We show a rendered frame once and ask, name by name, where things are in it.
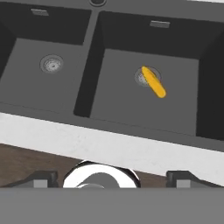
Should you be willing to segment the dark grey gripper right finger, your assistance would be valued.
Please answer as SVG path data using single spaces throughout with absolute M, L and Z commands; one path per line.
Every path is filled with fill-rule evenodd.
M 197 178 L 189 171 L 168 171 L 166 186 L 172 188 L 219 187 L 219 185 Z

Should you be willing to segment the dark tap base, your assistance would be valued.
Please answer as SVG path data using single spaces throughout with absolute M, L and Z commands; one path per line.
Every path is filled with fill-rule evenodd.
M 107 0 L 89 0 L 89 3 L 94 7 L 102 7 L 106 2 Z

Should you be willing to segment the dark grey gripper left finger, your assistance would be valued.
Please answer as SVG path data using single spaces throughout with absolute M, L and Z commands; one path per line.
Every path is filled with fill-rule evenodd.
M 51 188 L 58 186 L 57 171 L 35 171 L 27 178 L 5 185 L 5 187 L 18 188 Z

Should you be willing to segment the yellow corn cob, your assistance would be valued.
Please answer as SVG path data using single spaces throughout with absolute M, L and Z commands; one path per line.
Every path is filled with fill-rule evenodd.
M 148 83 L 149 87 L 153 90 L 158 98 L 165 98 L 166 91 L 157 76 L 147 67 L 143 66 L 141 68 L 143 77 Z

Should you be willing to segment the shiny silver bowl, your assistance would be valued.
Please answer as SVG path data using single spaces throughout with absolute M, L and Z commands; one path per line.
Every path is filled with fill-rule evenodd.
M 83 160 L 64 177 L 64 188 L 140 188 L 141 182 L 130 169 Z

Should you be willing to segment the dark grey double sink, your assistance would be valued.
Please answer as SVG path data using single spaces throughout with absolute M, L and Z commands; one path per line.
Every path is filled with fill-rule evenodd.
M 224 3 L 0 0 L 0 112 L 224 152 Z

